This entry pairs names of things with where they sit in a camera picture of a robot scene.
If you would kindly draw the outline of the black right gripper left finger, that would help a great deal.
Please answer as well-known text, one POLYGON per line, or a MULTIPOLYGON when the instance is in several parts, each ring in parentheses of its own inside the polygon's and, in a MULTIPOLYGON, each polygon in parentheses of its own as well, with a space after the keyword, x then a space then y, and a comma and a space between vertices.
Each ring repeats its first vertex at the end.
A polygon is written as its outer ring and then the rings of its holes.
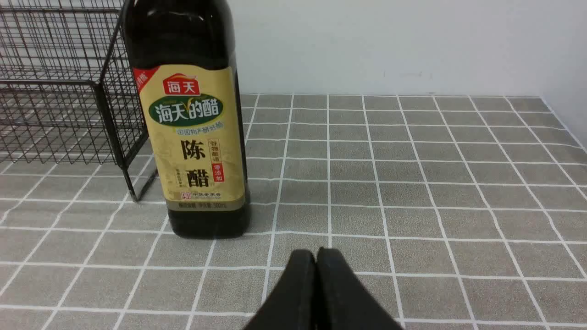
POLYGON ((292 251, 277 284, 246 330, 312 330, 316 264, 307 249, 292 251))

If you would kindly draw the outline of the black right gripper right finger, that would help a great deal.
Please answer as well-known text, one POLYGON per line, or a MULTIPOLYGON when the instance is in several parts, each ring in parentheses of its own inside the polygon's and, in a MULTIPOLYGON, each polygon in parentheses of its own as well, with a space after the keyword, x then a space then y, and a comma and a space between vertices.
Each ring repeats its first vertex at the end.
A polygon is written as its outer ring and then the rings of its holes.
POLYGON ((316 275, 318 330, 402 329, 361 283, 339 249, 319 249, 316 275))

